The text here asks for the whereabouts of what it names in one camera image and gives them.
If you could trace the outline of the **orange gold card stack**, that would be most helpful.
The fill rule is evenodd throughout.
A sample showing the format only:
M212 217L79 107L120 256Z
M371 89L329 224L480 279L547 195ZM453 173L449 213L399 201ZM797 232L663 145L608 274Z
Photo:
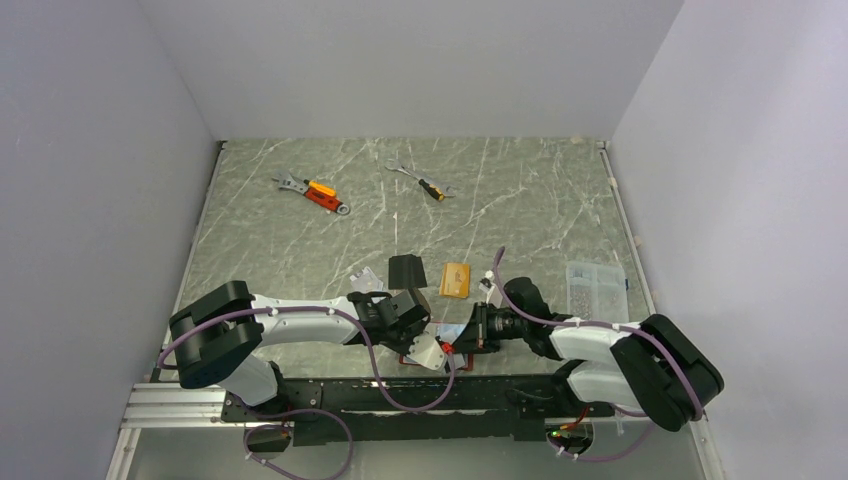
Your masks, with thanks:
M444 265L439 295L466 299L470 294L471 267L466 263L449 262Z

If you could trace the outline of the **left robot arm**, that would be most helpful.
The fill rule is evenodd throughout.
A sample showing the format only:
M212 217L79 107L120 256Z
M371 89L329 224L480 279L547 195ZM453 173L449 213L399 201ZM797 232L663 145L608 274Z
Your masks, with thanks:
M352 292L329 300L283 300L227 282L174 314L172 342L157 361L174 370L184 389L217 385L258 417L272 420L287 406L279 366L255 350L287 343L380 345L421 366L441 370L448 360L427 329L431 312L420 291Z

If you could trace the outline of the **silver VIP card stack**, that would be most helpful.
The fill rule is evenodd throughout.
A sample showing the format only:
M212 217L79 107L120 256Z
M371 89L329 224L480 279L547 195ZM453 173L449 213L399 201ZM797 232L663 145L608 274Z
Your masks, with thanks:
M374 273L370 267L352 273L349 276L351 288L360 293L382 292L385 290L384 282Z

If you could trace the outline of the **red leather card holder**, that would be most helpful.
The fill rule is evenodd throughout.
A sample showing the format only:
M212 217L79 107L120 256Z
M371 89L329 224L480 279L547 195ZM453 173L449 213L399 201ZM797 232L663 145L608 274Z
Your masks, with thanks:
M448 353L466 325L460 323L431 323L413 340L408 355L400 355L401 365L423 367L431 371L450 371Z

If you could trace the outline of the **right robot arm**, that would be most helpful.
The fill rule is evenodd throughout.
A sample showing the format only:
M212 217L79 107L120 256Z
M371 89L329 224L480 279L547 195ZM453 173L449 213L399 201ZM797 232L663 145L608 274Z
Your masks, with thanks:
M527 277L509 280L504 293L502 307L475 304L450 344L459 354L482 355L522 340L536 355L561 362L550 392L564 415L606 403L676 432L724 390L718 369L665 315L607 324L558 314Z

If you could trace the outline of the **black VIP card stack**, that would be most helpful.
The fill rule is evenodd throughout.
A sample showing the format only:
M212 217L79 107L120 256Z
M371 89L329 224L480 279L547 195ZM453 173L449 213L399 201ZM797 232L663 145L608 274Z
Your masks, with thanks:
M392 256L388 260L388 287L390 290L425 288L428 286L421 257L414 254Z

